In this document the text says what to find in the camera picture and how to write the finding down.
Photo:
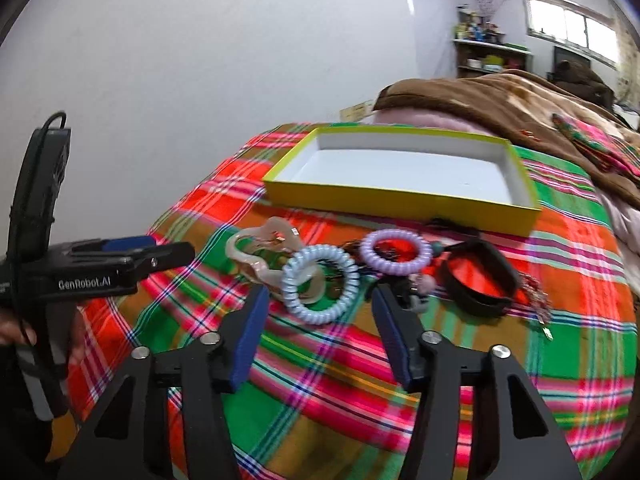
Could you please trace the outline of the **left hand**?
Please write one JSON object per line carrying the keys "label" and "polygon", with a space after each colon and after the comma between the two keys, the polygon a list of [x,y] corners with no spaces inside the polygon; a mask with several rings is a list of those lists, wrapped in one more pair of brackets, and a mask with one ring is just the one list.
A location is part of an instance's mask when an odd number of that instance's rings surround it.
{"label": "left hand", "polygon": [[[70,324],[70,365],[77,365],[85,356],[86,324],[80,309],[75,309]],[[20,344],[28,346],[37,342],[36,332],[25,322],[19,321],[11,312],[2,310],[0,321],[0,340],[2,346]]]}

